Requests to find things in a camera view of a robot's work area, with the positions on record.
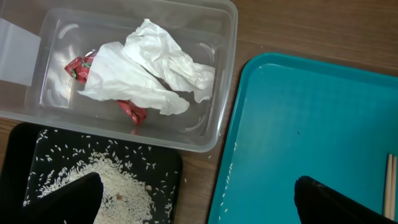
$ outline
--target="wooden table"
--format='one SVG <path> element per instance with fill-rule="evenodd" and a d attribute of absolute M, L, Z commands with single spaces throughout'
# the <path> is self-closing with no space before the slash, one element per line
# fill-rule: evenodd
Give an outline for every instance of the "wooden table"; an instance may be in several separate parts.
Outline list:
<path fill-rule="evenodd" d="M 176 223 L 207 222 L 239 77 L 244 64 L 264 52 L 281 52 L 398 75 L 396 0 L 234 0 L 239 11 L 231 93 L 216 147 L 182 152 L 183 178 Z M 0 167 L 10 130 L 17 121 L 0 120 Z"/>

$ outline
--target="red wrapper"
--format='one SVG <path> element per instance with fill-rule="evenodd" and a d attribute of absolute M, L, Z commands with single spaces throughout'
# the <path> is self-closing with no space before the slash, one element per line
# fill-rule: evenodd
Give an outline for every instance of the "red wrapper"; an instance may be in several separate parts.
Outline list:
<path fill-rule="evenodd" d="M 73 61 L 71 61 L 67 66 L 65 66 L 65 70 L 72 78 L 77 79 L 75 69 L 79 67 L 82 62 L 83 60 L 81 59 L 81 57 L 77 57 Z"/>
<path fill-rule="evenodd" d="M 77 68 L 75 69 L 76 79 L 80 83 L 86 84 L 87 77 L 88 77 L 88 72 L 90 72 L 90 68 L 89 67 L 86 67 L 84 65 L 77 66 Z"/>
<path fill-rule="evenodd" d="M 144 122 L 147 117 L 147 111 L 143 108 L 139 108 L 131 101 L 118 100 L 118 105 L 127 113 L 137 126 Z"/>

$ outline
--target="black object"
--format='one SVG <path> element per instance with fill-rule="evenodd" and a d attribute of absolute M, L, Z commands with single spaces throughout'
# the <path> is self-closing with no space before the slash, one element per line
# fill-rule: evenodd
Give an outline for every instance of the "black object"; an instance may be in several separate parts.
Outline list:
<path fill-rule="evenodd" d="M 18 124 L 8 139 L 0 175 L 0 223 L 17 223 L 34 154 L 37 134 L 42 126 Z"/>
<path fill-rule="evenodd" d="M 308 176 L 296 181 L 294 192 L 302 224 L 395 223 Z"/>
<path fill-rule="evenodd" d="M 73 148 L 84 149 L 85 153 L 80 152 L 77 156 L 73 156 L 76 153 Z M 15 223 L 19 219 L 22 204 L 27 196 L 30 204 L 35 203 L 37 196 L 40 195 L 39 184 L 43 184 L 43 181 L 39 181 L 40 174 L 45 174 L 43 176 L 45 181 L 47 174 L 54 170 L 51 179 L 53 182 L 63 167 L 68 169 L 76 167 L 78 161 L 88 164 L 93 150 L 102 153 L 108 151 L 110 155 L 114 152 L 120 160 L 123 160 L 122 164 L 131 161 L 132 167 L 126 171 L 137 175 L 135 179 L 152 186 L 152 190 L 148 190 L 148 193 L 155 202 L 156 212 L 152 210 L 152 220 L 148 223 L 155 221 L 168 223 L 169 220 L 170 223 L 173 222 L 182 174 L 182 160 L 178 151 L 22 123 L 10 133 L 0 175 L 0 223 Z M 45 155 L 50 155 L 52 161 L 48 161 Z M 170 215 L 165 210 L 167 204 L 172 205 Z"/>
<path fill-rule="evenodd" d="M 22 209 L 21 223 L 94 223 L 103 196 L 100 175 L 90 173 Z"/>

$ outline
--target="white tissue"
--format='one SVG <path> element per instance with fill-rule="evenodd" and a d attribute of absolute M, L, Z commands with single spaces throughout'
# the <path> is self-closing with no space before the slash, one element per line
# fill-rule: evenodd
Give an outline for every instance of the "white tissue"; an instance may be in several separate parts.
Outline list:
<path fill-rule="evenodd" d="M 140 108 L 161 114 L 180 114 L 189 102 L 166 90 L 155 77 L 123 52 L 119 42 L 104 44 L 95 56 L 80 94 L 94 100 L 131 100 Z"/>
<path fill-rule="evenodd" d="M 127 36 L 123 51 L 174 91 L 193 91 L 198 103 L 211 98 L 215 69 L 194 63 L 166 30 L 149 19 Z"/>

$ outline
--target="red candy wrapper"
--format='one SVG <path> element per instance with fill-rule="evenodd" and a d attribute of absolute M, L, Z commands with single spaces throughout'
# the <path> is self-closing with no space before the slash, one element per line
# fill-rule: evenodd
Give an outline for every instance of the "red candy wrapper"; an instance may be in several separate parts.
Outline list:
<path fill-rule="evenodd" d="M 86 54 L 84 59 L 77 57 L 65 67 L 65 70 L 72 78 L 78 80 L 82 84 L 86 84 L 88 73 L 90 72 L 90 67 L 96 54 L 97 52 L 92 50 Z M 126 112 L 126 114 L 134 121 L 137 126 L 144 122 L 145 118 L 147 117 L 147 111 L 144 108 L 139 108 L 131 101 L 118 100 L 118 105 L 123 109 L 124 112 Z"/>
<path fill-rule="evenodd" d="M 81 57 L 77 57 L 73 61 L 71 61 L 67 66 L 65 66 L 65 70 L 72 78 L 77 79 L 77 74 L 75 72 L 75 69 L 79 67 L 81 63 L 82 63 Z"/>
<path fill-rule="evenodd" d="M 131 117 L 136 125 L 140 125 L 147 117 L 147 111 L 143 108 L 139 108 L 131 101 L 118 100 L 118 105 Z"/>

